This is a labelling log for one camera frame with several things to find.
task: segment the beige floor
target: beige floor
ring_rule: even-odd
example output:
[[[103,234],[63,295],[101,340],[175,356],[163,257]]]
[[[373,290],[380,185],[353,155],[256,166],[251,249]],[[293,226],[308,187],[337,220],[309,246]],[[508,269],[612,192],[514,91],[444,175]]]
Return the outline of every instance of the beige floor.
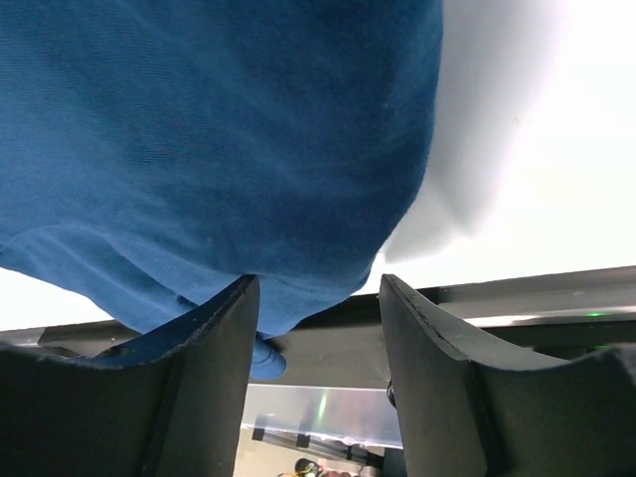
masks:
[[[311,458],[302,452],[253,441],[251,430],[242,430],[238,442],[234,477],[276,477],[283,472],[292,472],[296,460],[301,457]],[[359,465],[348,462],[332,462],[323,459],[318,459],[318,462],[330,469],[350,472],[352,475],[360,470]],[[361,472],[362,477],[378,475],[369,468]]]

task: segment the blue fabric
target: blue fabric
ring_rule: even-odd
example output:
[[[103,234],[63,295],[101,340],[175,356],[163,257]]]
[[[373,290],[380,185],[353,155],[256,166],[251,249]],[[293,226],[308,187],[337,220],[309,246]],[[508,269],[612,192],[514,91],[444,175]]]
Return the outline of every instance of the blue fabric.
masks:
[[[0,266],[141,332],[253,273],[289,331],[412,202],[440,41],[440,0],[0,2]]]

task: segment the white tabletop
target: white tabletop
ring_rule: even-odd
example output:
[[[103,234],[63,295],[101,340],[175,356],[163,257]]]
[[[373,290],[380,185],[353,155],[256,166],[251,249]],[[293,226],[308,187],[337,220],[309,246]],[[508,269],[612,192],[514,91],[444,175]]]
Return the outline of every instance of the white tabletop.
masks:
[[[636,3],[446,0],[419,197],[361,293],[636,264]],[[0,270],[0,330],[100,321]]]

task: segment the blue garment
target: blue garment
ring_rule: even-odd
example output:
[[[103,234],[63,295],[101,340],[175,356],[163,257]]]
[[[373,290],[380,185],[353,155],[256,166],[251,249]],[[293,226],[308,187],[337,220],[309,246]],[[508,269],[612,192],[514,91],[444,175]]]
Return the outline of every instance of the blue garment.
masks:
[[[0,266],[140,332],[245,273],[261,337],[346,299],[422,180],[440,1],[1,2]]]

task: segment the blue cloth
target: blue cloth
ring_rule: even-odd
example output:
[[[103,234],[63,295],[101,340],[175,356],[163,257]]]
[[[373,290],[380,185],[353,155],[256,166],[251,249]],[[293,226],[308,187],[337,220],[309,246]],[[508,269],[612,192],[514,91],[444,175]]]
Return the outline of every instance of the blue cloth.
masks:
[[[422,180],[440,1],[0,2],[0,266],[140,332],[245,273],[263,338],[346,299]]]

